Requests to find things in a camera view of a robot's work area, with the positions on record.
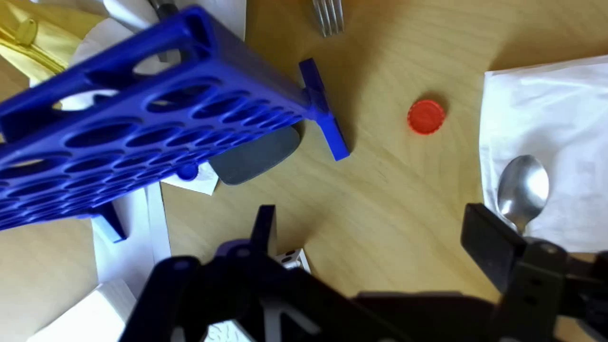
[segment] black object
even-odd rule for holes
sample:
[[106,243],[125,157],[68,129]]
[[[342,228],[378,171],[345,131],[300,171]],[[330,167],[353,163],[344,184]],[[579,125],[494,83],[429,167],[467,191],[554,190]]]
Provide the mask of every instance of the black object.
[[224,319],[235,319],[254,340],[296,342],[541,342],[553,340],[556,315],[579,317],[596,340],[608,336],[608,252],[592,264],[572,260],[553,243],[513,237],[482,205],[467,205],[461,241],[503,288],[497,305],[458,292],[372,292],[347,300],[313,275],[271,260],[271,226],[273,205],[264,205],[252,237],[224,243],[209,264],[190,256],[159,262],[121,342],[169,342],[174,328],[197,342],[207,324]]
[[287,125],[214,155],[209,163],[222,182],[241,184],[288,157],[298,148],[300,140],[300,133]]

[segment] red bottle cap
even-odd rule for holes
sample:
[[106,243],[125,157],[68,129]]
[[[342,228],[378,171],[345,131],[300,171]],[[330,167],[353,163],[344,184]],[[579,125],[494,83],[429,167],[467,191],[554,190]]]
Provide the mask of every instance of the red bottle cap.
[[435,133],[446,117],[444,108],[431,98],[420,98],[410,106],[406,123],[420,134]]

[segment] wooden table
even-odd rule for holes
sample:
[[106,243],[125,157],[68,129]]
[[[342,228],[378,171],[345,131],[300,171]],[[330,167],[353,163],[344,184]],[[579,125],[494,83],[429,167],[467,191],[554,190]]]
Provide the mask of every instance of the wooden table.
[[[334,163],[307,123],[296,153],[247,184],[220,186],[212,197],[163,186],[173,250],[207,260],[220,241],[250,231],[260,203],[275,203],[279,247],[304,245],[313,273],[344,294],[461,290],[494,300],[458,243],[463,205],[480,201],[482,72],[606,53],[608,1],[344,5],[345,30],[321,38],[307,0],[250,1],[247,43],[290,77],[300,58],[317,60],[351,157]],[[448,108],[431,136],[404,125],[420,96]],[[2,334],[22,340],[95,285],[85,226],[64,220],[0,235]],[[572,321],[560,334],[585,340]]]

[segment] white napkin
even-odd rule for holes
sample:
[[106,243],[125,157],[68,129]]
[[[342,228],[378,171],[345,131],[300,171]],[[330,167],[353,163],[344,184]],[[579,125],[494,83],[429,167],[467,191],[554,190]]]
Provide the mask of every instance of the white napkin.
[[532,153],[551,190],[528,235],[572,252],[608,248],[608,57],[486,72],[478,157],[484,203],[509,159]]

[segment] metal spoon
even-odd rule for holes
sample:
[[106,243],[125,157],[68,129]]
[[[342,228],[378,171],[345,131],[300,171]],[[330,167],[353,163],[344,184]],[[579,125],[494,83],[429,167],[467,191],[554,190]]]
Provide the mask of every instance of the metal spoon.
[[534,155],[518,155],[503,169],[497,184],[497,209],[522,235],[545,207],[549,174]]

